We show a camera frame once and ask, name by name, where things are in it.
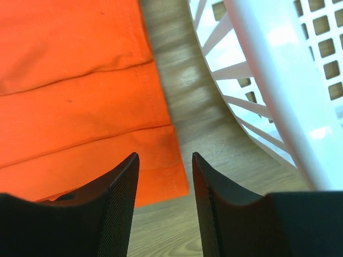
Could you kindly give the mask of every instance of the floor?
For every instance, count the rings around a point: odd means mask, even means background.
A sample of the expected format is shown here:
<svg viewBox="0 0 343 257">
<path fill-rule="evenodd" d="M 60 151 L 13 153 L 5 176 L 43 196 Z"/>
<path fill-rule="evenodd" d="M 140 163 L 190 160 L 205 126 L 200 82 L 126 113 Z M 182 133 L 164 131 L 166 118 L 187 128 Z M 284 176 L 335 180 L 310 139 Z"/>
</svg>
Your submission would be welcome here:
<svg viewBox="0 0 343 257">
<path fill-rule="evenodd" d="M 128 256 L 202 256 L 191 178 L 197 151 L 241 185 L 265 194 L 306 190 L 245 135 L 208 73 L 185 0 L 141 0 L 170 115 L 177 129 L 190 195 L 135 210 Z"/>
</svg>

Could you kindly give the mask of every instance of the laundry basket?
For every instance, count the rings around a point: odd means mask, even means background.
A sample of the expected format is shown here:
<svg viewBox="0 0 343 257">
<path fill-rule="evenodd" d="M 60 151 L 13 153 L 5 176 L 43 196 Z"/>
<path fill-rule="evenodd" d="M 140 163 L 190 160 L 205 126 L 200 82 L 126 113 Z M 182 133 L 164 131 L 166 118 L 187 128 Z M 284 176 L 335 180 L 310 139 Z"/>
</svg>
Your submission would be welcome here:
<svg viewBox="0 0 343 257">
<path fill-rule="evenodd" d="M 343 1 L 189 0 L 189 10 L 247 135 L 313 189 L 343 190 Z"/>
</svg>

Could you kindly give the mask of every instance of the black object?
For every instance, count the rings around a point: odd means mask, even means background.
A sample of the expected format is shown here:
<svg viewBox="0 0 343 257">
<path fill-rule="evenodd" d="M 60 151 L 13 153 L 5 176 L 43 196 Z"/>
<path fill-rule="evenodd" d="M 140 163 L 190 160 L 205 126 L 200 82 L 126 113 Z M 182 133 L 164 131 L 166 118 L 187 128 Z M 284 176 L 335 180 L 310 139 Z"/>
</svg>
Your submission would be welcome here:
<svg viewBox="0 0 343 257">
<path fill-rule="evenodd" d="M 343 192 L 255 194 L 193 154 L 204 256 L 343 256 Z"/>
<path fill-rule="evenodd" d="M 126 256 L 138 171 L 139 158 L 133 153 L 55 201 L 0 194 L 0 256 Z"/>
</svg>

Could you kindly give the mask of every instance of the wooden floor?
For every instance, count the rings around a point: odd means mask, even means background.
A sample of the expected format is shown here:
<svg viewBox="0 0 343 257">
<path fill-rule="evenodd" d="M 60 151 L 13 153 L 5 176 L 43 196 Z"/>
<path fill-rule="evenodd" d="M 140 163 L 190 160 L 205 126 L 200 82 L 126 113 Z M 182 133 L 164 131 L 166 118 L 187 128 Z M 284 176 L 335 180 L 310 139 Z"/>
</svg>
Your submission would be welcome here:
<svg viewBox="0 0 343 257">
<path fill-rule="evenodd" d="M 258 148 L 229 112 L 201 56 L 187 2 L 141 4 L 191 189 L 188 197 L 135 210 L 128 255 L 202 256 L 191 178 L 193 152 L 260 194 L 306 186 L 295 171 Z"/>
</svg>

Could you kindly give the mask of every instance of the orange fabric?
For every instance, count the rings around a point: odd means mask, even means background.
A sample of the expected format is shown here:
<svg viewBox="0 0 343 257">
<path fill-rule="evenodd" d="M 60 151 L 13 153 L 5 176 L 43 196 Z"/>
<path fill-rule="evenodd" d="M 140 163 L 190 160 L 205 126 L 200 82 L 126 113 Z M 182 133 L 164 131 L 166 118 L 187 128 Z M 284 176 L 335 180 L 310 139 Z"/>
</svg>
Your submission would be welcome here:
<svg viewBox="0 0 343 257">
<path fill-rule="evenodd" d="M 138 152 L 136 207 L 187 195 L 137 0 L 7 1 L 0 33 L 0 192 L 52 199 Z"/>
</svg>

